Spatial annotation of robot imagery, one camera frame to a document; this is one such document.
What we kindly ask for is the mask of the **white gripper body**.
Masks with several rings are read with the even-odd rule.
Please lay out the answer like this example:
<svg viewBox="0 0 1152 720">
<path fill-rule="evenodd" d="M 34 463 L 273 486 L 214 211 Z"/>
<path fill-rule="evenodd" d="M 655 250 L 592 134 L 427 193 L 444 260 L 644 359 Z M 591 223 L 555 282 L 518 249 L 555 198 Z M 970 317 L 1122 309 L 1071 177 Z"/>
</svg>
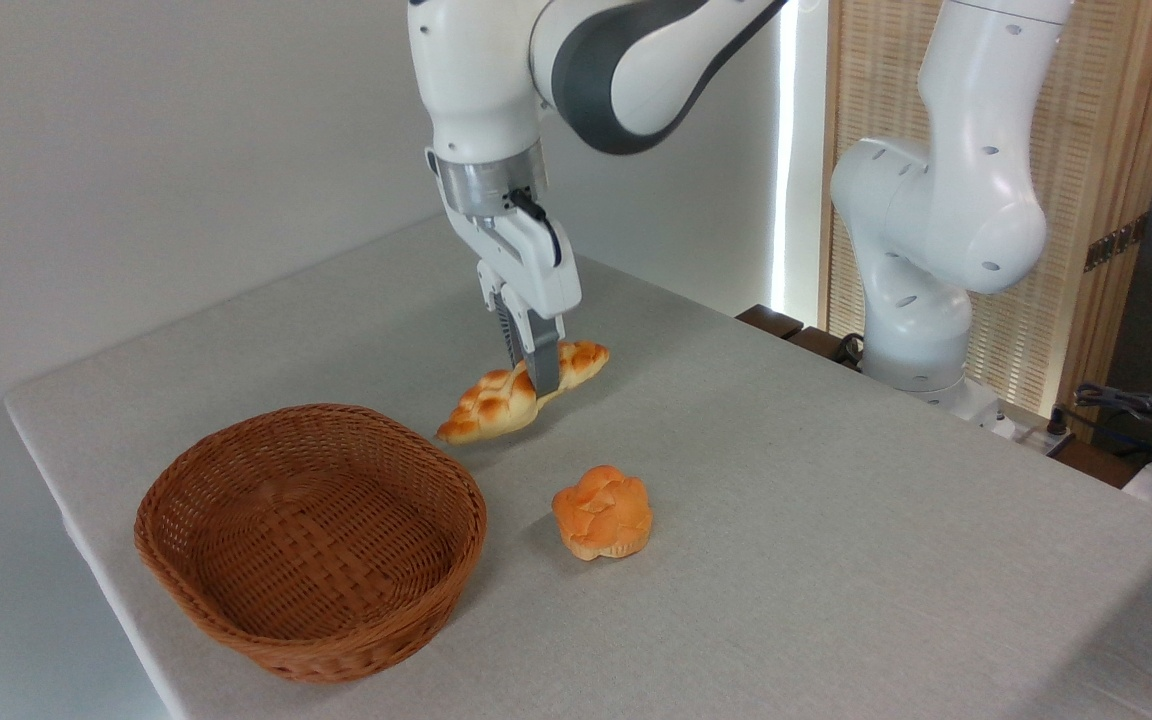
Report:
<svg viewBox="0 0 1152 720">
<path fill-rule="evenodd" d="M 522 209 L 488 217 L 461 213 L 444 200 L 457 236 L 511 285 L 517 300 L 543 318 L 579 305 L 579 273 L 561 225 L 540 222 Z"/>
</svg>

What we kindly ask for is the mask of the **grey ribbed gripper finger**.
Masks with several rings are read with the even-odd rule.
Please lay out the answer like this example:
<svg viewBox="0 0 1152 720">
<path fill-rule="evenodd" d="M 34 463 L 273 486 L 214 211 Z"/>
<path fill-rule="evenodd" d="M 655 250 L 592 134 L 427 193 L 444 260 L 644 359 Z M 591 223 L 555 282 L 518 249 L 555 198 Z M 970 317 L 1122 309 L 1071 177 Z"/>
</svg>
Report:
<svg viewBox="0 0 1152 720">
<path fill-rule="evenodd" d="M 503 334 L 509 364 L 517 366 L 525 363 L 525 347 L 511 309 L 511 300 L 517 300 L 516 291 L 513 291 L 511 285 L 507 283 L 486 260 L 477 263 L 477 278 L 486 310 L 497 316 L 500 332 Z"/>
<path fill-rule="evenodd" d="M 518 332 L 524 346 L 526 374 L 538 397 L 547 397 L 561 384 L 561 341 L 564 338 L 562 314 L 543 318 L 532 309 L 520 311 Z"/>
</svg>

